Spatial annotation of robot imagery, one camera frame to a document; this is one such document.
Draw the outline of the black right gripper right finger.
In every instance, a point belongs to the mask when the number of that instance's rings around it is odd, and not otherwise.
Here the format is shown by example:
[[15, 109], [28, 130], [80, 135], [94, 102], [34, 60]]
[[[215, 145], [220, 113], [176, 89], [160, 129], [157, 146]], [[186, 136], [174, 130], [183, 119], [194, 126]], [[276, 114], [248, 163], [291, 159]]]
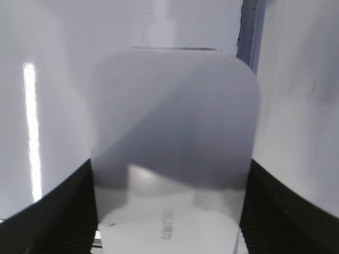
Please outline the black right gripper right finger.
[[338, 253], [338, 218], [289, 189], [255, 160], [240, 229], [249, 253]]

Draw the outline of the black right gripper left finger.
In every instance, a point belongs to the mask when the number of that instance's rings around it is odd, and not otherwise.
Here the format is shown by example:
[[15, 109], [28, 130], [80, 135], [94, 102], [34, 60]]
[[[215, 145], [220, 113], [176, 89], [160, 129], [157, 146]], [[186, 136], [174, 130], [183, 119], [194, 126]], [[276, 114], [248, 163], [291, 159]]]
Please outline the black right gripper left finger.
[[87, 160], [41, 200], [1, 223], [1, 253], [90, 253], [97, 225]]

